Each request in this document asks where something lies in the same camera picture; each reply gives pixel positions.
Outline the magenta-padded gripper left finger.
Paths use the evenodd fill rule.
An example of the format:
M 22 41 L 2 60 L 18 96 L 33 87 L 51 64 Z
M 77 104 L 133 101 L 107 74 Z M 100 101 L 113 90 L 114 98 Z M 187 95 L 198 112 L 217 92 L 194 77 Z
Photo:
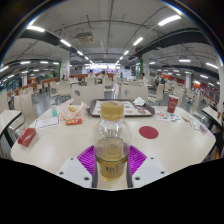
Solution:
M 98 174 L 94 146 L 88 147 L 77 157 L 69 157 L 56 175 L 84 188 L 96 187 Z

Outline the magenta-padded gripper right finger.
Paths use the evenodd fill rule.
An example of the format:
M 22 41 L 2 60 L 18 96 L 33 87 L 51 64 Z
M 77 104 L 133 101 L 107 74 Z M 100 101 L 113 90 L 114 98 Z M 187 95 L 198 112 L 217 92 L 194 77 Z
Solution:
M 167 171 L 154 157 L 147 157 L 134 146 L 130 146 L 126 179 L 129 188 L 140 188 L 167 175 Z

